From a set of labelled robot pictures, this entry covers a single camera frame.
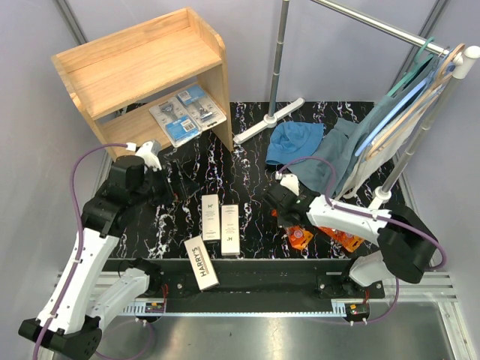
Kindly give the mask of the blue Gillette razor pack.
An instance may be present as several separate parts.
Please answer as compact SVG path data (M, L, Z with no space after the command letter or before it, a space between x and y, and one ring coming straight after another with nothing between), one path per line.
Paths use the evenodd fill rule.
M177 97L171 97L163 103L152 106L149 112L175 148L183 146L201 134L199 125Z

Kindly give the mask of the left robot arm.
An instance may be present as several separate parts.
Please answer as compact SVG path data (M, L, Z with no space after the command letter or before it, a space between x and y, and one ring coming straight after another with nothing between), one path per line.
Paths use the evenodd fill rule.
M124 308L139 296L156 296L166 289L161 267L137 258L110 288L91 299L106 261L137 209L181 202L199 189L176 161L163 168L157 157L118 157L93 198L76 213L76 241L50 300L35 318L22 321L19 335L34 342L36 349L90 359L105 328Z

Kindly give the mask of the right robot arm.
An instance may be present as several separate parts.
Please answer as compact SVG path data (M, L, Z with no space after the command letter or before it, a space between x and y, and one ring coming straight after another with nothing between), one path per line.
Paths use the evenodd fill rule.
M403 205L391 209L368 209L338 202L306 188L298 193L282 184L273 184L264 201L276 211L280 227L327 227L358 236L378 251L353 260L340 288L357 297L377 281L398 278L417 284L436 251L446 260L445 251L420 217Z

